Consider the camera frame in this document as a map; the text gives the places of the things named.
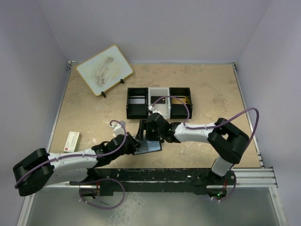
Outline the black leather card holder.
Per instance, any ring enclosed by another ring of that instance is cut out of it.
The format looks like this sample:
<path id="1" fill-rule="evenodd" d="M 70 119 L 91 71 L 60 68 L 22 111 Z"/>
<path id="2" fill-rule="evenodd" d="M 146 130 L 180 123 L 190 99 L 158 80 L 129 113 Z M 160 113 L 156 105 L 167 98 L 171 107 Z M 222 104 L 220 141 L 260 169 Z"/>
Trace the black leather card holder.
<path id="1" fill-rule="evenodd" d="M 147 141 L 146 139 L 139 141 L 140 147 L 134 152 L 134 155 L 152 153 L 162 150 L 162 145 L 159 141 Z"/>

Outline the black and white tray organizer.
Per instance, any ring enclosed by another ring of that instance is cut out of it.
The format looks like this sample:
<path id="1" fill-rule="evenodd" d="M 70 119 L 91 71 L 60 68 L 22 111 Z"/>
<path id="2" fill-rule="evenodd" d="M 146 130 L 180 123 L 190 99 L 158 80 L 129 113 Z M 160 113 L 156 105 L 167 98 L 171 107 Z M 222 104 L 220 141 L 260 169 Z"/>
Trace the black and white tray organizer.
<path id="1" fill-rule="evenodd" d="M 146 119 L 153 110 L 165 119 L 190 119 L 193 110 L 190 88 L 127 89 L 127 119 Z"/>

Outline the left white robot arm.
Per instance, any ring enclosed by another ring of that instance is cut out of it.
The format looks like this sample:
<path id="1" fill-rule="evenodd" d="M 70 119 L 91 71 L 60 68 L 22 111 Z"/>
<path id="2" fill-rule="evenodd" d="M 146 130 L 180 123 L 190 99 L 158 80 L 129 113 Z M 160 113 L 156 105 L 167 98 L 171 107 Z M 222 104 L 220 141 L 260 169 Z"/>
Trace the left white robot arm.
<path id="1" fill-rule="evenodd" d="M 13 167 L 15 189 L 20 196 L 29 196 L 51 184 L 86 181 L 93 168 L 108 165 L 122 155 L 134 154 L 140 146 L 127 133 L 76 153 L 57 154 L 37 149 Z"/>

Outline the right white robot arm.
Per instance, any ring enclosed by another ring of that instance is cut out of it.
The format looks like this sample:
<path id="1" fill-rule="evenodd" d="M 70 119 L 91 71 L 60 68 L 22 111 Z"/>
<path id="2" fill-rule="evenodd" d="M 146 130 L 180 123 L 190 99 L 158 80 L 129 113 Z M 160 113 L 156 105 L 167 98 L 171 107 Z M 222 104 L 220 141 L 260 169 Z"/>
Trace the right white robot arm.
<path id="1" fill-rule="evenodd" d="M 159 113 L 152 113 L 147 119 L 140 120 L 135 139 L 140 142 L 208 143 L 219 155 L 211 171 L 220 177 L 225 176 L 233 165 L 240 163 L 250 141 L 246 133 L 225 118 L 204 125 L 188 125 L 183 122 L 169 123 Z"/>

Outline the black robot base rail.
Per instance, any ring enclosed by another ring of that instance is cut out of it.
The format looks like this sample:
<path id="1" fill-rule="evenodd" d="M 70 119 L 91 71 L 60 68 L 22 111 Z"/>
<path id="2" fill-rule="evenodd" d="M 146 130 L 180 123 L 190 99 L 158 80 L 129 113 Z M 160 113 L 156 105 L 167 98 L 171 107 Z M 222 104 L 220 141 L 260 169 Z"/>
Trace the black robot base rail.
<path id="1" fill-rule="evenodd" d="M 210 168 L 162 169 L 89 169 L 87 177 L 71 185 L 96 185 L 100 182 L 100 196 L 114 192 L 193 193 L 209 194 L 208 186 L 226 194 L 226 186 L 236 184 L 236 175 L 228 171 L 225 176 L 214 174 Z"/>

